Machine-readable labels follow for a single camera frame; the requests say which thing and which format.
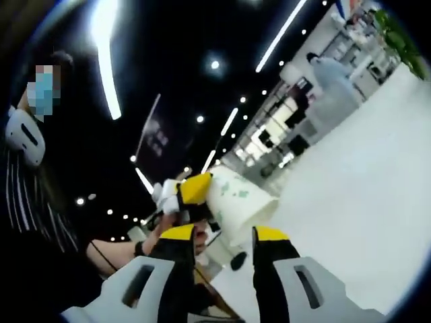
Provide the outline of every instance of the blue face mask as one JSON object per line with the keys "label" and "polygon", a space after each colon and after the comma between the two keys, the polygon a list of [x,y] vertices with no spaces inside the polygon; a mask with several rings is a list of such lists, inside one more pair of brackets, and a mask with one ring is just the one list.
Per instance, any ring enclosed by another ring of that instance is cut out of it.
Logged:
{"label": "blue face mask", "polygon": [[35,82],[27,83],[27,99],[35,117],[43,122],[44,116],[53,114],[53,102],[60,91],[53,89],[52,73],[37,73]]}

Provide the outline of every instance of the led light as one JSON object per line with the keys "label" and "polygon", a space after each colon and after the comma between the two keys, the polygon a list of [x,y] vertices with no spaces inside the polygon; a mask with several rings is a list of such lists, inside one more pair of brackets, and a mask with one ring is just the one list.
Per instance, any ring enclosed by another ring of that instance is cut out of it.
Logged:
{"label": "led light", "polygon": [[212,69],[218,69],[220,66],[220,63],[218,61],[214,61],[211,63],[211,68]]}
{"label": "led light", "polygon": [[76,204],[79,206],[84,205],[85,202],[86,202],[86,200],[84,200],[82,197],[79,197],[76,199]]}
{"label": "led light", "polygon": [[280,31],[278,32],[277,36],[273,39],[272,43],[269,45],[267,51],[263,55],[261,61],[256,67],[256,73],[259,73],[262,71],[262,68],[265,66],[266,62],[268,61],[269,57],[271,56],[272,52],[274,51],[275,47],[280,42],[283,35],[286,33],[286,30],[289,28],[291,23],[294,21],[295,17],[298,15],[299,11],[304,7],[307,0],[300,0],[298,4],[296,5],[295,9],[292,11],[292,13],[289,15],[288,19],[284,23],[284,25],[281,27]]}
{"label": "led light", "polygon": [[232,124],[232,121],[235,119],[235,116],[237,113],[238,113],[238,108],[233,109],[232,112],[230,113],[230,116],[227,119],[226,123],[224,124],[222,132],[220,133],[222,137],[228,132],[228,129]]}
{"label": "led light", "polygon": [[147,189],[147,191],[150,194],[153,194],[154,192],[154,188],[151,185],[151,183],[149,182],[149,180],[142,174],[141,170],[139,168],[135,168],[135,171],[137,172],[137,175],[139,176],[139,178],[141,179],[142,184],[145,186],[145,188]]}
{"label": "led light", "polygon": [[210,165],[210,163],[212,162],[214,155],[216,154],[215,150],[211,150],[211,153],[209,153],[207,161],[205,162],[205,164],[203,165],[203,168],[201,170],[201,174],[205,173]]}

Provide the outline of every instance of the ceiling light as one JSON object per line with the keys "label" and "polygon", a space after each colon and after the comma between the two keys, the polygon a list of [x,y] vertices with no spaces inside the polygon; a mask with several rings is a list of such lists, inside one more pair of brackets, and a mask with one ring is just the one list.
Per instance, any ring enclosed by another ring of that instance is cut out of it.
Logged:
{"label": "ceiling light", "polygon": [[218,61],[214,61],[211,63],[211,68],[212,69],[218,69],[220,66],[220,63]]}
{"label": "ceiling light", "polygon": [[99,1],[94,11],[91,33],[98,50],[100,77],[106,103],[113,120],[121,117],[121,110],[115,91],[110,53],[110,37],[118,11],[118,0]]}
{"label": "ceiling light", "polygon": [[154,188],[151,185],[151,183],[149,182],[149,180],[142,174],[141,170],[139,168],[135,168],[135,171],[137,172],[137,175],[139,176],[139,178],[141,179],[142,184],[145,186],[145,188],[147,189],[147,191],[150,194],[153,194],[154,192]]}
{"label": "ceiling light", "polygon": [[298,15],[299,11],[304,7],[307,0],[300,0],[298,4],[296,5],[295,9],[292,11],[292,13],[289,15],[288,19],[284,23],[284,25],[281,27],[280,31],[278,32],[277,36],[273,39],[272,43],[269,45],[267,51],[263,55],[261,61],[256,67],[256,73],[259,73],[262,71],[262,68],[265,66],[266,62],[268,61],[268,58],[271,56],[272,52],[274,51],[275,47],[280,42],[281,38],[283,37],[286,30],[289,28],[290,24],[294,21],[295,17]]}
{"label": "ceiling light", "polygon": [[233,109],[232,112],[230,113],[230,116],[227,119],[226,123],[224,124],[222,132],[220,133],[222,137],[228,132],[228,129],[232,124],[232,121],[235,119],[235,116],[237,113],[238,113],[238,108]]}
{"label": "ceiling light", "polygon": [[208,169],[211,161],[213,160],[215,154],[216,154],[216,151],[215,150],[211,150],[211,153],[209,153],[209,155],[208,155],[207,161],[203,165],[203,168],[201,170],[201,174],[203,174],[203,173],[205,173],[207,171],[207,169]]}
{"label": "ceiling light", "polygon": [[84,200],[82,197],[78,197],[76,199],[76,204],[79,205],[79,206],[84,205],[85,202],[86,202],[86,200]]}

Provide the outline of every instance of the cable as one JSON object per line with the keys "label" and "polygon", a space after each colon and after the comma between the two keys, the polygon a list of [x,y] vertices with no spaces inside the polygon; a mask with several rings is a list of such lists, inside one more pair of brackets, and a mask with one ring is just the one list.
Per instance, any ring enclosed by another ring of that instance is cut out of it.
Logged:
{"label": "cable", "polygon": [[97,252],[99,253],[99,255],[101,255],[102,256],[102,258],[103,259],[105,259],[105,261],[112,267],[112,269],[114,269],[114,272],[117,272],[117,271],[119,271],[118,270],[118,268],[116,267],[116,266],[114,266],[112,263],[111,263],[111,261],[109,261],[108,259],[107,259],[107,257],[105,257],[105,255],[99,250],[99,248],[97,248],[96,247],[96,245],[93,243],[93,241],[91,241],[90,242],[92,245],[93,245],[93,247],[94,247],[94,249],[96,249],[97,250]]}

